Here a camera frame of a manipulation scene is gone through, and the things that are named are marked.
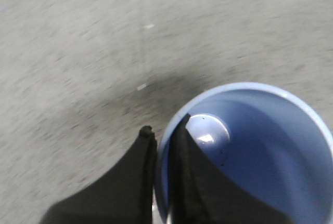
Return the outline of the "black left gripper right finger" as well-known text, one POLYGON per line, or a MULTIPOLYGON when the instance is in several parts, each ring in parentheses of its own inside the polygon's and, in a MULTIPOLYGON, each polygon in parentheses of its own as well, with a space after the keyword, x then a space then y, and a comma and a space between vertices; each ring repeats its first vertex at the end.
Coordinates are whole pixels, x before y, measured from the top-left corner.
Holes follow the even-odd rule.
POLYGON ((239 187, 208 159, 186 124, 169 143, 168 197, 171 223, 291 223, 284 213, 239 187))

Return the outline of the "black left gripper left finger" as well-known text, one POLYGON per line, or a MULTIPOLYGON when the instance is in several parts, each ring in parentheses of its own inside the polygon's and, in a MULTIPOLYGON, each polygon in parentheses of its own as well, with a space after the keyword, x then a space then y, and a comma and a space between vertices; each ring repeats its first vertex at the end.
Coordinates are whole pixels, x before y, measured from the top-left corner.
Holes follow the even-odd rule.
POLYGON ((52 205, 40 223, 152 223, 156 155, 155 134, 143 126, 110 170, 52 205))

